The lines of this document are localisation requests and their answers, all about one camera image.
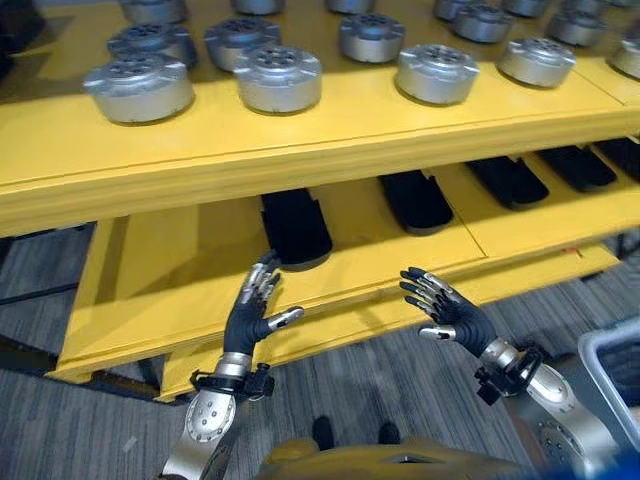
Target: black plastic tray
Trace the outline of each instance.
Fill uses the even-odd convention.
[[[0,44],[7,52],[23,51],[44,26],[32,0],[0,0]]]
[[[264,229],[283,270],[308,270],[329,258],[333,242],[320,203],[308,190],[270,193],[262,203]]]
[[[13,58],[7,55],[0,45],[0,79],[4,78],[4,76],[9,73],[11,67],[13,66]]]
[[[549,189],[521,158],[495,157],[466,162],[467,167],[503,207],[523,210],[535,206],[549,195]]]
[[[596,145],[624,173],[640,182],[640,145],[626,137],[603,140]]]
[[[618,178],[606,163],[591,151],[576,146],[541,150],[538,155],[579,192],[591,192],[606,187]]]
[[[431,235],[453,220],[435,177],[412,170],[378,178],[396,220],[411,235]]]

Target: robotic arm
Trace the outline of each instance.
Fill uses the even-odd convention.
[[[293,307],[264,318],[267,302],[280,280],[277,266],[275,252],[270,252],[246,277],[227,321],[224,353],[213,373],[194,373],[192,382],[198,394],[189,405],[182,436],[159,478],[222,479],[247,400],[259,400],[273,392],[268,365],[259,364],[257,371],[251,372],[255,345],[304,314],[302,308]]]
[[[401,272],[405,300],[433,322],[420,328],[427,339],[460,343],[480,359],[478,395],[489,405],[509,397],[514,411],[537,438],[555,468],[570,467],[579,478],[595,478],[615,463],[619,448],[604,423],[576,397],[535,349],[519,352],[498,337],[489,318],[435,275],[411,267]]]

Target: metal cap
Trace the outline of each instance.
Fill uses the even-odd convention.
[[[569,45],[595,45],[607,26],[591,13],[579,10],[560,10],[547,27],[547,35]]]
[[[284,10],[284,0],[231,0],[231,7],[238,13],[272,15]]]
[[[502,8],[521,17],[537,18],[547,11],[550,0],[502,0]]]
[[[261,47],[241,54],[234,73],[240,97],[255,110],[292,113],[320,100],[320,61],[298,48]]]
[[[458,103],[467,98],[479,73],[467,53],[446,45],[416,45],[400,52],[398,87],[418,100]]]
[[[340,24],[340,50],[360,62],[388,62],[400,53],[405,34],[404,26],[386,15],[355,15]]]
[[[177,23],[187,19],[184,0],[118,0],[131,23]]]
[[[587,12],[599,17],[609,5],[610,0],[564,0],[560,8]]]
[[[520,82],[539,87],[557,87],[576,63],[573,52],[546,38],[512,40],[498,69]]]
[[[456,17],[458,10],[474,3],[484,2],[483,0],[436,0],[433,5],[433,14],[438,18],[450,22]]]
[[[102,113],[114,122],[149,122],[193,101],[185,65],[164,54],[130,54],[94,69],[84,80]]]
[[[640,38],[622,40],[620,48],[607,59],[614,69],[640,80]]]
[[[114,57],[135,52],[164,53],[188,68],[198,61],[189,31],[167,23],[143,23],[125,28],[107,42],[107,48]]]
[[[511,28],[513,17],[498,7],[485,4],[467,5],[458,10],[453,31],[478,43],[501,41]]]
[[[278,45],[280,27],[260,18],[234,18],[207,28],[204,41],[214,65],[231,72],[241,53]]]
[[[376,6],[376,0],[325,0],[327,9],[338,13],[367,13]]]

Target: gray carpet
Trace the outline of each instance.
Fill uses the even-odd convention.
[[[0,273],[0,298],[72,282],[90,232],[22,240]],[[499,333],[556,355],[578,336],[636,314],[640,256],[587,282],[545,288],[485,308]],[[73,293],[0,307],[0,333],[59,351]],[[227,479],[251,478],[278,443],[307,436],[328,415],[339,445],[374,443],[385,420],[403,435],[530,465],[502,405],[476,396],[477,361],[412,329],[277,368],[276,393],[252,405]],[[135,369],[125,367],[122,371]],[[0,372],[0,479],[151,478],[182,430],[185,407],[167,407]]]

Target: black shoe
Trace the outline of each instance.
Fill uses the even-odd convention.
[[[333,439],[333,429],[331,428],[331,421],[329,417],[318,417],[313,421],[313,427],[311,427],[311,436],[318,444],[320,451],[330,450],[336,446]]]
[[[380,445],[400,445],[400,430],[395,423],[386,422],[378,432],[378,443]]]

